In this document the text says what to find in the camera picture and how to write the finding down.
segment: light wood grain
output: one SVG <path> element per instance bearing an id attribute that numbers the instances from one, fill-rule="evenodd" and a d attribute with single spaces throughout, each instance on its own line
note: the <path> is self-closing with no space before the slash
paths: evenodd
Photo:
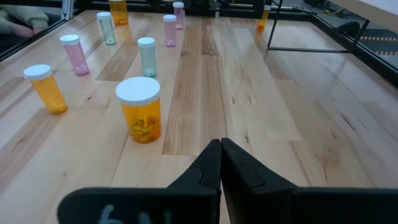
<path id="1" fill-rule="evenodd" d="M 163 15 L 139 12 L 107 46 L 96 13 L 0 63 L 0 223 L 56 223 L 59 201 L 81 187 L 166 187 L 222 137 L 297 185 L 398 187 L 398 91 L 354 56 L 269 52 L 271 26 L 228 17 L 186 17 L 168 48 Z M 279 25 L 274 44 L 342 49 L 311 23 Z M 77 77 L 60 45 L 72 33 L 90 75 Z M 114 89 L 142 75 L 145 35 L 156 40 L 162 135 L 139 144 Z M 24 80 L 37 63 L 53 68 L 66 113 L 49 115 Z M 229 217 L 222 197 L 220 223 Z"/>

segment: pink pill bottle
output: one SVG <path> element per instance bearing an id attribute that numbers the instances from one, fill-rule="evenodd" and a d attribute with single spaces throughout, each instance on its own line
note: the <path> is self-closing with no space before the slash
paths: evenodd
<path id="1" fill-rule="evenodd" d="M 177 18 L 175 22 L 176 29 L 183 29 L 184 28 L 184 3 L 182 2 L 174 2 L 174 15 Z"/>
<path id="2" fill-rule="evenodd" d="M 81 49 L 79 36 L 75 34 L 63 35 L 60 41 L 67 51 L 70 63 L 76 75 L 83 76 L 89 74 L 90 71 L 88 70 L 86 58 Z"/>
<path id="3" fill-rule="evenodd" d="M 175 15 L 165 15 L 163 20 L 166 32 L 166 46 L 175 47 L 177 44 L 177 38 L 175 36 L 175 21 L 177 18 Z"/>

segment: orange pill bottle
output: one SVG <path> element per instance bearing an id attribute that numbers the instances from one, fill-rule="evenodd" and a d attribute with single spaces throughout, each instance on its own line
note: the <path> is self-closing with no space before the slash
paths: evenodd
<path id="1" fill-rule="evenodd" d="M 129 24 L 126 0 L 109 0 L 114 25 Z"/>
<path id="2" fill-rule="evenodd" d="M 264 7 L 264 12 L 262 13 L 262 17 L 257 23 L 257 30 L 263 31 L 266 29 L 267 26 L 267 20 L 268 20 L 268 15 L 269 11 L 271 10 L 271 6 L 265 6 Z"/>
<path id="3" fill-rule="evenodd" d="M 50 65 L 33 65 L 24 70 L 24 75 L 32 83 L 50 114 L 60 114 L 68 109 Z"/>
<path id="4" fill-rule="evenodd" d="M 160 84 L 153 78 L 133 77 L 116 87 L 130 137 L 138 143 L 150 143 L 162 134 Z"/>

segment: white bottle lid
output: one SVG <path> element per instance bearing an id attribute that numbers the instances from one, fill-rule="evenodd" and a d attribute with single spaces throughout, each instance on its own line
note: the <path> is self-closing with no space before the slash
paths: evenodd
<path id="1" fill-rule="evenodd" d="M 60 40 L 63 45 L 73 45 L 80 43 L 80 38 L 76 34 L 63 35 L 60 37 Z"/>
<path id="2" fill-rule="evenodd" d="M 27 80 L 43 80 L 52 75 L 50 65 L 33 65 L 24 70 Z"/>
<path id="3" fill-rule="evenodd" d="M 149 77 L 128 78 L 117 85 L 116 96 L 122 104 L 145 106 L 159 98 L 160 84 Z"/>
<path id="4" fill-rule="evenodd" d="M 152 37 L 143 37 L 138 39 L 138 47 L 142 48 L 149 48 L 149 47 L 155 47 L 155 39 Z"/>
<path id="5" fill-rule="evenodd" d="M 174 22 L 177 21 L 177 18 L 175 17 L 175 15 L 166 15 L 163 16 L 163 20 L 166 22 Z"/>
<path id="6" fill-rule="evenodd" d="M 184 7 L 183 2 L 173 2 L 173 7 Z"/>
<path id="7" fill-rule="evenodd" d="M 99 12 L 99 13 L 97 13 L 97 18 L 98 19 L 110 19 L 111 18 L 111 13 L 109 13 L 109 12 Z"/>

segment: prescription bottle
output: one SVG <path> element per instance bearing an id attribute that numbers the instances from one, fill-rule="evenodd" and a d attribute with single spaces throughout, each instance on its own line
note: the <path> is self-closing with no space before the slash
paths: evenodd
<path id="1" fill-rule="evenodd" d="M 268 15 L 269 15 L 270 10 L 271 10 L 271 6 L 264 7 L 264 12 L 262 13 L 262 17 L 259 20 L 259 22 L 257 23 L 257 30 L 263 31 L 264 29 L 266 29 Z"/>
<path id="2" fill-rule="evenodd" d="M 109 0 L 114 25 L 129 24 L 126 0 Z"/>
<path id="3" fill-rule="evenodd" d="M 176 29 L 183 29 L 184 27 L 184 3 L 183 2 L 174 2 L 174 15 L 177 18 L 175 21 Z"/>
<path id="4" fill-rule="evenodd" d="M 97 18 L 101 26 L 102 33 L 104 35 L 104 41 L 106 45 L 116 44 L 116 38 L 114 37 L 112 18 L 109 12 L 97 13 Z"/>
<path id="5" fill-rule="evenodd" d="M 116 87 L 130 137 L 138 143 L 150 143 L 160 137 L 160 84 L 153 78 L 128 78 Z"/>
<path id="6" fill-rule="evenodd" d="M 138 39 L 139 51 L 141 53 L 142 71 L 144 76 L 155 78 L 156 71 L 156 56 L 155 56 L 155 39 L 150 37 L 143 37 Z"/>
<path id="7" fill-rule="evenodd" d="M 165 36 L 166 36 L 166 46 L 175 47 L 177 38 L 175 36 L 175 21 L 177 18 L 175 15 L 165 15 L 163 17 Z"/>
<path id="8" fill-rule="evenodd" d="M 83 49 L 81 49 L 80 38 L 76 34 L 63 35 L 60 41 L 67 51 L 70 63 L 76 75 L 83 76 L 89 74 L 87 62 Z"/>
<path id="9" fill-rule="evenodd" d="M 24 70 L 24 75 L 32 83 L 50 114 L 60 114 L 68 109 L 49 65 L 33 65 Z"/>

